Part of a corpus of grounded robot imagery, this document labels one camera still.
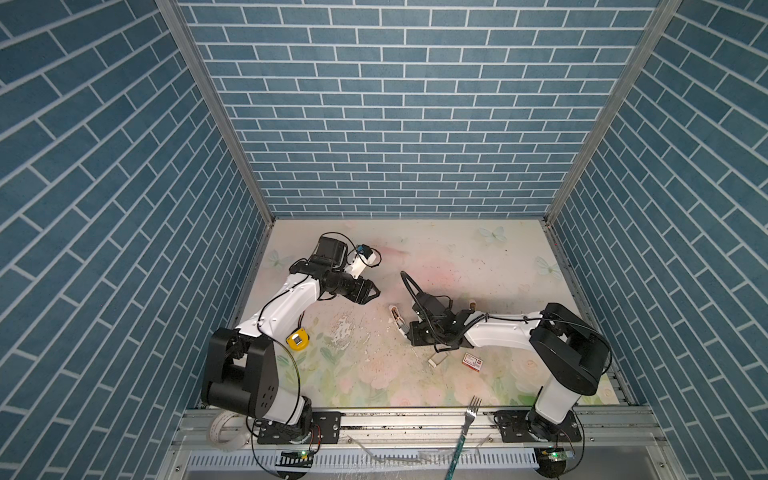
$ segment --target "brick wallpaper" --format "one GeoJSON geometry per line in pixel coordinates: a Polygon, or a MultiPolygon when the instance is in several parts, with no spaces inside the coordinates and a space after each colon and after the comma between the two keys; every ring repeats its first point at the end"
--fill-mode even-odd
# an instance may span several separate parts
{"type": "Polygon", "coordinates": [[[152,0],[0,2],[0,478],[145,478],[263,222],[152,0]]]}
{"type": "Polygon", "coordinates": [[[767,25],[684,0],[555,224],[689,478],[768,467],[767,25]]]}
{"type": "Polygon", "coordinates": [[[278,217],[540,217],[657,0],[182,0],[278,217]]]}

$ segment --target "yellow tape measure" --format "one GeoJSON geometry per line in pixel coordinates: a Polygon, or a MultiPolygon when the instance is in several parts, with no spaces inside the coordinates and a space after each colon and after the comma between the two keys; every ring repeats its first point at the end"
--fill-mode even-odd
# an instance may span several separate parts
{"type": "Polygon", "coordinates": [[[288,338],[286,338],[286,343],[291,349],[299,352],[304,350],[310,344],[310,335],[304,328],[299,328],[288,335],[288,338]]]}

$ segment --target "flower pattern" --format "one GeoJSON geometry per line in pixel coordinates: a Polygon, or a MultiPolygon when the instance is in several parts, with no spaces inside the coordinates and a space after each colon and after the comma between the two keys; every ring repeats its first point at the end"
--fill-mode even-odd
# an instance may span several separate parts
{"type": "MultiPolygon", "coordinates": [[[[278,222],[269,247],[279,247],[290,256],[268,250],[246,310],[253,314],[270,298],[275,275],[287,275],[290,258],[312,251],[322,232],[343,232],[381,251],[382,266],[366,269],[363,276],[373,280],[382,295],[364,306],[339,298],[307,309],[303,326],[310,344],[294,358],[302,394],[314,406],[460,406],[473,395],[481,396],[486,405],[532,405],[550,376],[534,352],[499,346],[473,349],[472,355],[483,360],[476,372],[462,364],[467,350],[460,349],[432,368],[427,360],[434,351],[411,347],[389,313],[393,304],[406,322],[417,320],[400,270],[408,271],[425,291],[452,296],[454,311],[477,299],[479,310],[491,312],[527,313],[549,301],[577,312],[557,264],[544,260],[553,256],[538,222],[498,223],[481,229],[477,220],[278,222]],[[477,248],[478,232],[484,243],[496,247],[477,248]]],[[[276,349],[281,384],[295,389],[293,364],[280,350],[276,349]]],[[[615,404],[617,397],[604,377],[598,393],[580,403],[615,404]]]]}

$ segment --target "fork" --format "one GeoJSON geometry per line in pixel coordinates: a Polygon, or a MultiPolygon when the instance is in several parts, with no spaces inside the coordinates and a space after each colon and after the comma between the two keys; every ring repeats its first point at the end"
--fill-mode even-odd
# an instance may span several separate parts
{"type": "Polygon", "coordinates": [[[451,480],[453,478],[453,472],[456,470],[456,464],[458,463],[458,457],[462,454],[464,448],[464,441],[467,439],[467,432],[469,432],[469,426],[475,421],[478,416],[478,410],[480,409],[480,398],[473,396],[472,401],[467,407],[467,411],[464,413],[464,426],[462,426],[462,434],[458,437],[458,443],[456,444],[456,451],[453,452],[453,458],[451,459],[451,466],[448,468],[448,473],[445,474],[445,480],[451,480]]]}

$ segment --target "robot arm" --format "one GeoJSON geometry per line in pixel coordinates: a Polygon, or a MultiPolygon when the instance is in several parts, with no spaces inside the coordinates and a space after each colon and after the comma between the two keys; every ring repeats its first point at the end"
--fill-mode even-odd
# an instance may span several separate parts
{"type": "Polygon", "coordinates": [[[605,338],[559,303],[528,315],[490,315],[475,310],[454,314],[401,272],[421,321],[401,326],[413,346],[437,351],[480,346],[508,346],[536,352],[552,377],[528,413],[528,428],[542,440],[557,438],[560,424],[582,395],[598,390],[610,347],[605,338]]]}
{"type": "Polygon", "coordinates": [[[315,252],[289,268],[285,283],[258,313],[234,329],[219,328],[213,334],[203,378],[203,403],[295,427],[299,437],[306,434],[310,402],[279,385],[274,343],[295,350],[305,348],[309,337],[300,328],[299,318],[322,295],[341,295],[359,304],[379,296],[376,285],[359,276],[366,266],[378,265],[377,252],[360,245],[350,264],[346,262],[348,253],[341,240],[320,237],[315,252]]]}

